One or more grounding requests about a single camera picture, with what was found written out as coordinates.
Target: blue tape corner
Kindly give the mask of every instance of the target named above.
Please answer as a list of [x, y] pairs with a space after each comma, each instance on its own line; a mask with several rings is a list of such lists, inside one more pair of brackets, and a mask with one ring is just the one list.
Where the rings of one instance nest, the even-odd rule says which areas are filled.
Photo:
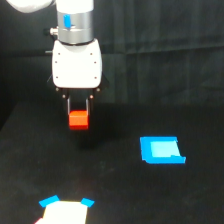
[[87, 198], [83, 198], [81, 204], [86, 205], [87, 207], [91, 208], [95, 201], [89, 200]]
[[44, 199], [43, 201], [40, 201], [39, 204], [40, 204], [43, 208], [45, 208], [45, 207], [47, 207], [49, 204], [52, 204], [52, 203], [57, 202], [57, 201], [60, 201], [60, 199], [58, 198], [57, 195], [55, 195], [55, 196], [53, 196], [53, 197]]

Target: white robot body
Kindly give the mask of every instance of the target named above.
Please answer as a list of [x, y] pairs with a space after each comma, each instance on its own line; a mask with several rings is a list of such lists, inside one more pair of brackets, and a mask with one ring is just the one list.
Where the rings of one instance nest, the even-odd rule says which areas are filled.
[[57, 0], [57, 11], [66, 14], [77, 14], [93, 11], [93, 0]]
[[36, 12], [44, 9], [55, 1], [52, 0], [6, 0], [13, 8], [23, 13]]
[[92, 89], [101, 83], [102, 58], [96, 39], [83, 46], [67, 46], [55, 41], [53, 81], [59, 88]]

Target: blue tape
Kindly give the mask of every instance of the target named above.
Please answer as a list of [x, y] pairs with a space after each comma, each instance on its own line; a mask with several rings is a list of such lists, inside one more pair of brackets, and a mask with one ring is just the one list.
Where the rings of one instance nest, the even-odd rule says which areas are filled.
[[186, 157], [180, 156], [177, 137], [140, 138], [142, 160], [150, 164], [184, 164]]
[[60, 199], [58, 198], [57, 195], [55, 195], [55, 196], [53, 196], [53, 197], [47, 198], [47, 199], [45, 199], [45, 200], [43, 200], [43, 201], [40, 201], [39, 204], [40, 204], [43, 208], [45, 208], [45, 207], [47, 207], [49, 204], [52, 204], [52, 203], [57, 202], [57, 201], [60, 201]]
[[81, 204], [86, 205], [87, 207], [91, 208], [95, 202], [92, 200], [89, 200], [87, 198], [83, 198], [81, 201]]

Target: black backdrop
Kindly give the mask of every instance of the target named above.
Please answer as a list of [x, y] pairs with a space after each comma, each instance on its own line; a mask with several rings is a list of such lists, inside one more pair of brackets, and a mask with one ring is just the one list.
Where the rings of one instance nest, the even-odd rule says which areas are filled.
[[[224, 1], [95, 0], [95, 37], [110, 88], [98, 102], [224, 103]], [[57, 101], [51, 74], [55, 7], [33, 14], [0, 1], [1, 122], [18, 101]]]

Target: red block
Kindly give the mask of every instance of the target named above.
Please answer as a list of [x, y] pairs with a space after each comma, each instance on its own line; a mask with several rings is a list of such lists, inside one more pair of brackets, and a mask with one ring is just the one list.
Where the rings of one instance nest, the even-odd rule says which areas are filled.
[[69, 115], [69, 127], [71, 130], [88, 130], [89, 116], [86, 110], [72, 111]]

